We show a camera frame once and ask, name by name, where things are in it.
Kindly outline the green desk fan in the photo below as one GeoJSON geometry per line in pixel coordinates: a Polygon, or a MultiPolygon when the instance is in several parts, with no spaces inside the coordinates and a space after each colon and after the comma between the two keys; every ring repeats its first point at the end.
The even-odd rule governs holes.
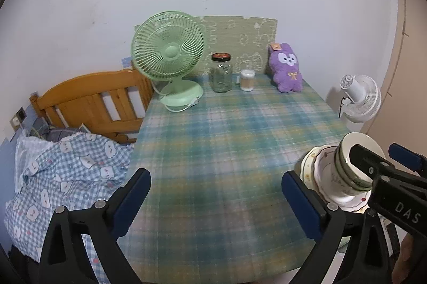
{"type": "Polygon", "coordinates": [[[155,89],[159,102],[172,113],[183,112],[196,105],[203,96],[202,87],[185,76],[203,55],[203,33],[191,18],[172,18],[160,28],[146,23],[140,28],[142,38],[135,54],[138,71],[152,84],[165,82],[155,89]]]}

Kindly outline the wooden bed headboard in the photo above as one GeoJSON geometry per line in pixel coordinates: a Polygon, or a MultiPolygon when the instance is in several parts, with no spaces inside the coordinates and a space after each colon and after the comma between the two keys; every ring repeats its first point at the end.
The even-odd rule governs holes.
{"type": "Polygon", "coordinates": [[[121,144],[136,142],[143,123],[129,97],[135,88],[146,110],[153,97],[150,80],[136,69],[80,75],[52,87],[42,96],[34,93],[30,103],[39,117],[54,127],[85,125],[121,144]]]}

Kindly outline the blue checkered blanket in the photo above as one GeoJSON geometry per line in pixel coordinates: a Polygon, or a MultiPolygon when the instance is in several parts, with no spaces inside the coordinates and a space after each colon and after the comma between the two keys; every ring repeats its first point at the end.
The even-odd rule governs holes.
{"type": "Polygon", "coordinates": [[[39,261],[55,209],[90,208],[124,183],[133,145],[76,132],[58,142],[22,134],[15,150],[15,195],[5,204],[12,244],[39,261]]]}

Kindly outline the beige door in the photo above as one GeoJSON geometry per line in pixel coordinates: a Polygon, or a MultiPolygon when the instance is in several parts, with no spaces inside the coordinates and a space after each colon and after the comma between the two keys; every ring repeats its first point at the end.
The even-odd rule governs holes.
{"type": "Polygon", "coordinates": [[[363,15],[370,40],[367,71],[382,102],[363,132],[383,149],[393,142],[426,153],[426,0],[375,0],[363,15]]]}

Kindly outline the purple plush bunny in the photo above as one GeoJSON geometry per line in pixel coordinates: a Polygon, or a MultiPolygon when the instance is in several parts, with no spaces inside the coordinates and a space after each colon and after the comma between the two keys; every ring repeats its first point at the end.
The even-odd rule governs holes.
{"type": "Polygon", "coordinates": [[[268,46],[268,64],[273,73],[273,81],[281,93],[303,90],[303,77],[298,58],[288,43],[271,43],[268,46]]]}

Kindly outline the green cartoon wall mat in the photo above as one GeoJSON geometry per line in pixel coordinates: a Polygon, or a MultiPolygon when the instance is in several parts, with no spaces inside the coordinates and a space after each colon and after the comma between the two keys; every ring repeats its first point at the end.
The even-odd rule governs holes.
{"type": "Polygon", "coordinates": [[[131,43],[132,69],[137,70],[135,54],[140,45],[142,32],[140,28],[146,23],[153,23],[160,28],[172,23],[172,18],[189,17],[197,23],[203,33],[204,51],[197,65],[187,74],[195,77],[207,75],[214,65],[211,56],[215,53],[231,55],[233,72],[255,70],[264,73],[268,62],[268,46],[276,38],[277,20],[271,18],[242,16],[192,16],[181,11],[163,11],[150,16],[141,24],[134,26],[131,43]]]}

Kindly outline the glass jar black lid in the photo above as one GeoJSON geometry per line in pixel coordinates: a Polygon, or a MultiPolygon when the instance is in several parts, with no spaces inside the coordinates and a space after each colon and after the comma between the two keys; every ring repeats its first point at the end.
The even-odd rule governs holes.
{"type": "Polygon", "coordinates": [[[232,89],[231,55],[229,53],[214,53],[211,55],[210,82],[216,93],[226,93],[232,89]]]}

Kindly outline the scalloped yellow flower plate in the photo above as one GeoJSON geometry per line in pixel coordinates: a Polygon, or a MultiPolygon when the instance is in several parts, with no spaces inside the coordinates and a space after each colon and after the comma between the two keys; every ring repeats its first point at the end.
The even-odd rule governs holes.
{"type": "MultiPolygon", "coordinates": [[[[309,189],[315,191],[324,201],[327,201],[327,199],[322,195],[315,182],[314,163],[317,159],[323,158],[325,154],[329,156],[329,158],[326,159],[326,162],[332,163],[334,161],[334,152],[336,149],[337,147],[333,145],[323,145],[320,147],[314,147],[310,152],[305,155],[300,165],[300,178],[309,189]]],[[[364,213],[368,209],[369,197],[369,191],[362,192],[361,194],[358,194],[353,197],[353,199],[349,202],[340,202],[337,204],[343,211],[364,213]]]]}

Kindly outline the white red-pattern plate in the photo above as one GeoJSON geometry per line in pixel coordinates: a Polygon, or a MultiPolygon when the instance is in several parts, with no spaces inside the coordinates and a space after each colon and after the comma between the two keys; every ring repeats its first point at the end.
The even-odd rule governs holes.
{"type": "Polygon", "coordinates": [[[362,213],[368,207],[370,191],[358,191],[339,175],[335,165],[336,146],[322,146],[313,154],[311,176],[315,187],[327,202],[336,203],[343,211],[362,213]]]}

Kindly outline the white standing fan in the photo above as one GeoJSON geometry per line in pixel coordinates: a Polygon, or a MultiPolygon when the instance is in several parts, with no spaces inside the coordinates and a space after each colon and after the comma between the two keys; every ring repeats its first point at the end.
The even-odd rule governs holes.
{"type": "Polygon", "coordinates": [[[362,124],[375,117],[381,107],[381,91],[367,75],[345,75],[339,83],[345,97],[340,102],[339,117],[362,124]]]}

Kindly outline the wall power outlet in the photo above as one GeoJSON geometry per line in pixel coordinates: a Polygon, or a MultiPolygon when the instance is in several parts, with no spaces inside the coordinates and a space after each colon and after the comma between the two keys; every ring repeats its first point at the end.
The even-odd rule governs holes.
{"type": "Polygon", "coordinates": [[[26,119],[27,115],[23,107],[21,107],[16,114],[11,118],[9,123],[11,124],[12,129],[16,132],[19,128],[22,128],[23,122],[26,119]]]}

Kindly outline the cotton swab container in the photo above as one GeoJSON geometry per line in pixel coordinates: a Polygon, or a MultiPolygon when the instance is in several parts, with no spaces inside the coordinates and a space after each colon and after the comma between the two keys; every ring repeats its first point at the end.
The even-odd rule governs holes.
{"type": "Polygon", "coordinates": [[[254,88],[255,71],[240,70],[240,89],[245,92],[250,92],[254,88]]]}

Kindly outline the grey plaid pillow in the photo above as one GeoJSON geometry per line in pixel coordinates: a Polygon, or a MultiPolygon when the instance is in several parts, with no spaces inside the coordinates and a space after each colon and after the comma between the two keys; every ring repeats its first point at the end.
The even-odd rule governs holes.
{"type": "Polygon", "coordinates": [[[65,137],[72,136],[79,132],[91,133],[84,124],[81,124],[78,128],[54,127],[54,125],[49,124],[46,119],[39,117],[33,122],[30,136],[38,137],[49,142],[58,142],[65,137]]]}

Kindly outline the plaid green tablecloth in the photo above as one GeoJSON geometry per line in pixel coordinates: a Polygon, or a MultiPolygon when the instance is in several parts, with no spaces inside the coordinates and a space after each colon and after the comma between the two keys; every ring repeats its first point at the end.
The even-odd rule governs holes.
{"type": "Polygon", "coordinates": [[[298,268],[313,248],[282,193],[286,171],[347,127],[309,85],[204,94],[181,113],[152,99],[129,173],[151,189],[119,245],[145,283],[247,283],[298,268]]]}

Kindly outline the small floral ceramic bowl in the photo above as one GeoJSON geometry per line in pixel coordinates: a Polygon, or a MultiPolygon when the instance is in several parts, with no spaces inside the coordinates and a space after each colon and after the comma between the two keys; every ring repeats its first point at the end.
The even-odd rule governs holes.
{"type": "Polygon", "coordinates": [[[358,193],[361,193],[362,191],[370,191],[372,189],[372,186],[364,187],[364,186],[357,185],[345,173],[343,166],[341,164],[340,158],[339,158],[339,149],[338,148],[335,150],[335,153],[334,153],[334,164],[335,164],[337,173],[339,174],[340,178],[345,182],[346,185],[350,186],[353,190],[357,191],[358,193]]]}

